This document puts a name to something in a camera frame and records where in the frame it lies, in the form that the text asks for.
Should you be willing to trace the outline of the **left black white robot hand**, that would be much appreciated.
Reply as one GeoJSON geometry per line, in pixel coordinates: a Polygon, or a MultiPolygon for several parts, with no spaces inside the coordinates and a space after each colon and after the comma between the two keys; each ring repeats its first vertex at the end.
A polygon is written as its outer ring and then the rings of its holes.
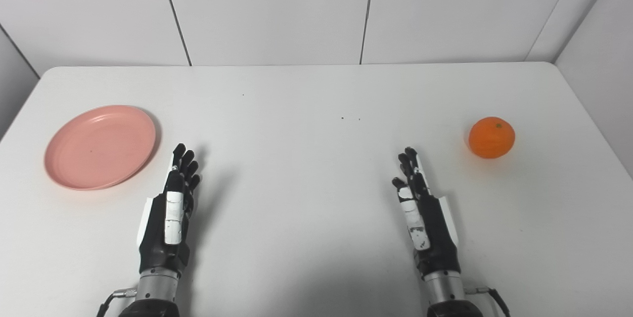
{"type": "Polygon", "coordinates": [[[174,148],[163,190],[148,198],[136,236],[139,272],[159,268],[181,277],[188,265],[190,219],[196,205],[194,192],[201,178],[193,150],[183,143],[174,148]]]}

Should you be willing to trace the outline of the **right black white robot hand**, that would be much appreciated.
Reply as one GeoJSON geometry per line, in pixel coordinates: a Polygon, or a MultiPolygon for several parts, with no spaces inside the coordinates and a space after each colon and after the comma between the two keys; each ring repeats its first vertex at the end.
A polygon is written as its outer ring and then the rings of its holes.
{"type": "Polygon", "coordinates": [[[395,177],[392,184],[405,215],[417,269],[422,277],[461,273],[456,234],[450,230],[443,203],[430,191],[417,151],[407,146],[398,160],[405,180],[395,177]]]}

